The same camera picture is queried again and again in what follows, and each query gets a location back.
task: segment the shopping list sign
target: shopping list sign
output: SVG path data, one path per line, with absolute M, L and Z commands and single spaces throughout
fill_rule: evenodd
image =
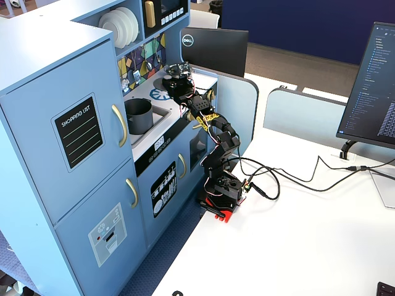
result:
M 93 97 L 55 119 L 55 125 L 70 168 L 103 144 Z

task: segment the toy kitchen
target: toy kitchen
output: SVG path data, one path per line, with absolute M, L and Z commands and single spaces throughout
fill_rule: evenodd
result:
M 0 70 L 0 230 L 41 295 L 118 295 L 199 189 L 215 144 L 161 82 L 183 61 L 189 6 L 61 0 L 0 28 L 2 56 L 18 57 Z M 256 87 L 192 78 L 243 153 Z

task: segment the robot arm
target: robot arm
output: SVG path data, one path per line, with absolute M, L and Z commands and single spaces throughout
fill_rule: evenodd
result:
M 214 150 L 201 162 L 207 176 L 205 198 L 201 205 L 216 213 L 216 218 L 227 222 L 242 199 L 246 181 L 240 182 L 225 169 L 226 160 L 240 146 L 239 136 L 224 116 L 214 112 L 210 91 L 203 96 L 196 91 L 188 63 L 166 66 L 165 71 L 168 75 L 162 82 L 169 96 L 178 105 L 187 107 L 192 117 L 215 142 Z M 215 134 L 213 127 L 220 132 Z

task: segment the monitor screen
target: monitor screen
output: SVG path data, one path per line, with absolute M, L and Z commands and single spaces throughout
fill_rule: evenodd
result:
M 181 43 L 184 61 L 244 77 L 248 31 L 184 28 Z
M 395 25 L 374 24 L 337 137 L 395 148 Z

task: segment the stack of plates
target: stack of plates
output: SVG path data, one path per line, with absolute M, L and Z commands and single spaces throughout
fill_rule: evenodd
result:
M 124 48 L 134 42 L 138 34 L 135 14 L 126 7 L 118 7 L 100 18 L 99 28 L 114 32 L 115 47 Z

